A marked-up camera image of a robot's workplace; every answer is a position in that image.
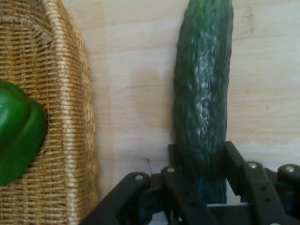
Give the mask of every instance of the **woven basket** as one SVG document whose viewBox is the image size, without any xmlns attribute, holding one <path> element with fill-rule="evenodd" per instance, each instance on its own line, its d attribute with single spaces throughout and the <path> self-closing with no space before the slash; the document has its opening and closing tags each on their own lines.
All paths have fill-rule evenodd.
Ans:
<svg viewBox="0 0 300 225">
<path fill-rule="evenodd" d="M 0 80 L 48 115 L 39 155 L 0 187 L 0 223 L 78 224 L 98 199 L 95 122 L 84 43 L 60 0 L 0 0 Z"/>
</svg>

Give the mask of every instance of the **metal screw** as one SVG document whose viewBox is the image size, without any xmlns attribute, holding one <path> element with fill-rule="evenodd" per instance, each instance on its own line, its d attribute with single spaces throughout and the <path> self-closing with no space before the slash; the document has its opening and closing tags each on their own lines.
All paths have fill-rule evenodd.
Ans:
<svg viewBox="0 0 300 225">
<path fill-rule="evenodd" d="M 257 167 L 256 163 L 249 163 L 248 166 L 252 169 L 255 169 Z"/>
<path fill-rule="evenodd" d="M 287 166 L 287 167 L 285 168 L 285 170 L 288 171 L 288 172 L 290 172 L 290 173 L 292 173 L 292 172 L 295 171 L 295 168 L 289 165 L 289 166 Z"/>
<path fill-rule="evenodd" d="M 172 172 L 175 172 L 175 169 L 174 169 L 173 167 L 169 167 L 169 168 L 167 169 L 167 171 L 168 171 L 169 173 L 172 173 Z"/>
<path fill-rule="evenodd" d="M 135 176 L 135 179 L 136 179 L 136 180 L 142 180 L 142 179 L 144 179 L 144 177 L 143 177 L 142 175 L 136 175 L 136 176 Z"/>
</svg>

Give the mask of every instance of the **wood grain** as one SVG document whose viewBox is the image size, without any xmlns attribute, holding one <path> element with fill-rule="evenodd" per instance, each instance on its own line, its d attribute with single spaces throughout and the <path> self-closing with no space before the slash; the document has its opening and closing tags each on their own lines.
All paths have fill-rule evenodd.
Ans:
<svg viewBox="0 0 300 225">
<path fill-rule="evenodd" d="M 127 173 L 159 172 L 168 163 L 173 66 L 188 1 L 64 3 L 87 44 L 103 197 Z M 227 139 L 271 169 L 299 164 L 300 1 L 233 5 Z"/>
</svg>

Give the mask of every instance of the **bell pepper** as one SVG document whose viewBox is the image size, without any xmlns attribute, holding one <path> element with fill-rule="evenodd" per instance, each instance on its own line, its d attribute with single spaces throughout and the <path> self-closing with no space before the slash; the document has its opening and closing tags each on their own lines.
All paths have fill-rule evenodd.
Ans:
<svg viewBox="0 0 300 225">
<path fill-rule="evenodd" d="M 0 81 L 0 186 L 20 178 L 45 137 L 44 107 L 11 82 Z"/>
</svg>

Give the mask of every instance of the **green cucumber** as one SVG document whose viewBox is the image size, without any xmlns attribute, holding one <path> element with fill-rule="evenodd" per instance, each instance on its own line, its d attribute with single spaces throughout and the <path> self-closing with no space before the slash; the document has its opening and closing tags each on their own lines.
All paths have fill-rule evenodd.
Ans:
<svg viewBox="0 0 300 225">
<path fill-rule="evenodd" d="M 206 203 L 226 202 L 224 141 L 232 33 L 232 0 L 190 0 L 174 69 L 176 160 Z"/>
</svg>

